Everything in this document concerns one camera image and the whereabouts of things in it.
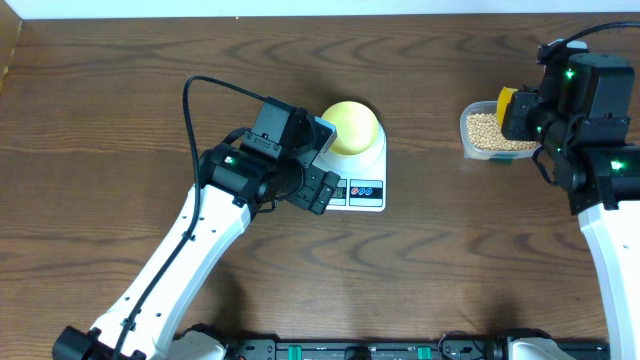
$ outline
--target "yellow ball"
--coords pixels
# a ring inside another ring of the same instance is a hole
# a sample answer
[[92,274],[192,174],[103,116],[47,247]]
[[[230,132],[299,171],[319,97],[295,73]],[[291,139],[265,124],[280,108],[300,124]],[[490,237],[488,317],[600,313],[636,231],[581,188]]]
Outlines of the yellow ball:
[[357,155],[373,145],[378,137],[378,119],[368,107],[353,101],[332,105],[322,118],[333,125],[338,137],[330,150],[341,155]]

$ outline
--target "wood grain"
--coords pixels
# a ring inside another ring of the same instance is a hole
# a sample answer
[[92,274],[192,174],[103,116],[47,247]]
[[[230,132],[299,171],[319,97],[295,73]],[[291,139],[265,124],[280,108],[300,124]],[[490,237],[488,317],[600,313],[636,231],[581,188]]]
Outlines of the wood grain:
[[[369,104],[389,137],[389,197],[381,214],[315,217],[284,204],[258,216],[182,327],[345,339],[539,327],[606,339],[565,195],[530,161],[465,160],[459,117],[504,85],[536,84],[538,43],[619,19],[27,22],[0,98],[1,357],[49,358],[60,331],[88,329],[162,240],[192,182],[180,96],[194,73],[316,113],[340,100]],[[588,39],[636,67],[637,40],[633,30]],[[200,150],[250,126],[259,105],[194,85]]]

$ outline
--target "white scale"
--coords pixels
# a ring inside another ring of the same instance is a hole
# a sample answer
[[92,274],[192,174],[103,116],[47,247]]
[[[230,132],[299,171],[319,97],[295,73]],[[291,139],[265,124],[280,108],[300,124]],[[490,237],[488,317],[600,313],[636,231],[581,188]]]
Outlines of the white scale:
[[387,205],[387,136],[380,123],[375,142],[364,152],[341,155],[328,150],[319,154],[313,164],[340,176],[327,210],[384,210]]

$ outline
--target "plastic container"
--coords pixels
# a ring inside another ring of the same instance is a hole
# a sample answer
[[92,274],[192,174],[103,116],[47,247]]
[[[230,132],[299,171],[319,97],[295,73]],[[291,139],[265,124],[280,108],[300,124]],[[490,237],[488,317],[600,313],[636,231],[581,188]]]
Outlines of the plastic container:
[[489,160],[512,160],[530,158],[536,149],[520,150],[520,151],[497,151],[497,150],[483,150],[478,149],[471,139],[469,139],[469,132],[467,131],[467,116],[472,114],[495,114],[497,101],[480,101],[469,105],[460,117],[460,135],[462,136],[462,145],[464,146],[464,157],[467,159]]

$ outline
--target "wire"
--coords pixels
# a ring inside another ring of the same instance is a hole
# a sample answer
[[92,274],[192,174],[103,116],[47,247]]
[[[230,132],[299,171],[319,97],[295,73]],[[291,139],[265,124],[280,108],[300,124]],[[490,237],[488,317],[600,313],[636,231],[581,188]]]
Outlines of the wire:
[[196,189],[195,202],[193,205],[193,216],[191,217],[191,223],[189,224],[187,231],[185,231],[184,234],[182,235],[182,239],[180,240],[178,245],[175,247],[173,252],[171,252],[171,254],[167,258],[167,260],[164,262],[164,264],[162,264],[162,267],[160,267],[160,270],[158,270],[158,272],[153,277],[149,285],[147,285],[147,288],[144,289],[144,291],[142,292],[142,295],[140,295],[140,298],[138,299],[136,304],[133,306],[133,309],[131,309],[131,313],[129,313],[129,317],[125,319],[124,323],[122,324],[123,325],[122,331],[120,332],[120,336],[118,337],[116,346],[113,349],[113,354],[111,357],[112,360],[119,359],[120,353],[122,352],[122,347],[124,346],[124,341],[127,338],[127,334],[135,324],[136,316],[142,309],[142,304],[144,304],[145,300],[147,300],[147,297],[149,297],[149,294],[151,294],[151,291],[153,291],[153,288],[156,286],[158,281],[160,281],[160,279],[162,278],[164,273],[167,271],[169,266],[171,266],[171,263],[178,256],[178,254],[180,253],[180,250],[182,250],[182,248],[187,243],[187,241],[189,241],[189,239],[191,238],[191,234],[193,233],[193,230],[195,229],[196,224],[198,223],[198,218],[200,217],[200,202],[201,202],[202,194],[201,194],[201,184],[200,184],[200,169],[198,166],[198,148],[196,147],[196,138],[193,133],[193,124],[191,123],[191,114],[189,112],[189,88],[191,88],[191,83],[194,82],[195,80],[202,80],[202,81],[207,81],[210,83],[222,85],[231,90],[235,90],[239,93],[251,96],[254,99],[258,99],[261,101],[266,100],[266,98],[262,95],[258,95],[256,93],[253,93],[249,90],[235,86],[228,82],[207,77],[207,76],[202,76],[202,75],[193,75],[189,77],[189,79],[187,79],[187,82],[184,84],[184,90],[182,92],[182,111],[184,112],[184,122],[187,128],[187,135],[189,137],[189,147],[191,149],[191,160],[193,162],[193,177],[195,178],[194,187]]
[[541,57],[540,61],[546,60],[548,58],[551,57],[551,55],[553,55],[554,53],[556,53],[558,50],[560,50],[561,48],[567,46],[568,43],[577,40],[581,37],[587,36],[589,34],[593,34],[596,33],[598,31],[602,31],[602,30],[608,30],[608,29],[617,29],[617,28],[628,28],[628,27],[637,27],[640,28],[640,22],[637,21],[618,21],[618,22],[612,22],[612,23],[606,23],[606,24],[602,24],[602,25],[597,25],[594,27],[590,27],[588,29],[582,30],[579,33],[569,36],[568,38],[555,43],[553,45],[551,45],[550,48],[548,48],[546,50],[546,54],[544,54],[544,56]]
[[544,178],[544,181],[546,181],[549,185],[558,186],[558,182],[555,179],[551,180],[551,177],[547,172],[547,168],[545,168],[544,164],[541,163],[540,160],[538,160],[538,156],[540,156],[540,153],[542,153],[542,151],[544,151],[544,147],[540,146],[536,149],[536,151],[533,152],[533,156],[531,156],[531,159],[533,160],[533,163],[538,167],[538,170],[540,170],[540,174]]

